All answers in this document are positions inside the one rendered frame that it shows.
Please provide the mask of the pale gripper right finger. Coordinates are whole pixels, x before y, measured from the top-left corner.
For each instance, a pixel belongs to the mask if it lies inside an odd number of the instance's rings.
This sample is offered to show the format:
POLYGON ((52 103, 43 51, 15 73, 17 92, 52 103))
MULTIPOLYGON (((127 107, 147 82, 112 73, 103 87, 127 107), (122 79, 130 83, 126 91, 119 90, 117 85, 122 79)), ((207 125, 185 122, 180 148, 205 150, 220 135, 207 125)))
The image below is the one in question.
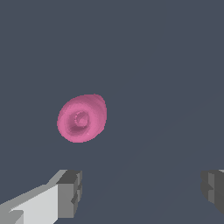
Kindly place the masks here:
POLYGON ((224 170, 202 171, 200 178, 203 196, 224 214, 224 170))

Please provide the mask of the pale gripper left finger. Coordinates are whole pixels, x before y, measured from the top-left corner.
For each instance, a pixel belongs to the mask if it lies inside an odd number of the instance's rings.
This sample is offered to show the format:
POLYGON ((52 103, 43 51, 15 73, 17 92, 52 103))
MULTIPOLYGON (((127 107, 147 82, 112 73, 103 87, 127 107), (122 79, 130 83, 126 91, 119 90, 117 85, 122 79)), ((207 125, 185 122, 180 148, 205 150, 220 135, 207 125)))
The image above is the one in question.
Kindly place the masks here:
POLYGON ((82 171, 59 170, 45 185, 0 205, 0 224, 54 224, 73 218, 82 195, 82 171))

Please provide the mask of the pink round object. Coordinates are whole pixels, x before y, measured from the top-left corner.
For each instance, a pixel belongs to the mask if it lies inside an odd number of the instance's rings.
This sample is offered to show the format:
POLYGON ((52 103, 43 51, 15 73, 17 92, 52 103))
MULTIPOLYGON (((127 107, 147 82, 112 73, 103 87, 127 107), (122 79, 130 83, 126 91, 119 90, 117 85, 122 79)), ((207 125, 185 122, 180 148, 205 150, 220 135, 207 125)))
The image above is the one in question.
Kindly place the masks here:
POLYGON ((84 94, 68 101, 59 112, 59 133, 72 143, 84 143, 100 134, 107 121, 107 108, 98 94, 84 94))

